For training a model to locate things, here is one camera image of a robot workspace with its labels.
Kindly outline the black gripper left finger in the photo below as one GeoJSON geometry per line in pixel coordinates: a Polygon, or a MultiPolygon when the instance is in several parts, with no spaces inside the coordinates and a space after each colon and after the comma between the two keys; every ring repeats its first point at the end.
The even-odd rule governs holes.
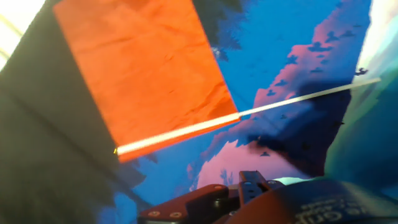
{"type": "Polygon", "coordinates": [[[138,224],[225,223],[238,208],[237,186],[210,184],[142,211],[138,224]]]}

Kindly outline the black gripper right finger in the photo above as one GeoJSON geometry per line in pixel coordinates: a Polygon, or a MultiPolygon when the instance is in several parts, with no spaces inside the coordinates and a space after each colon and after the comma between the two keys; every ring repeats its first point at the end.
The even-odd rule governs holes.
{"type": "Polygon", "coordinates": [[[240,171],[238,194],[240,207],[257,196],[285,185],[278,180],[266,180],[259,171],[240,171]]]}

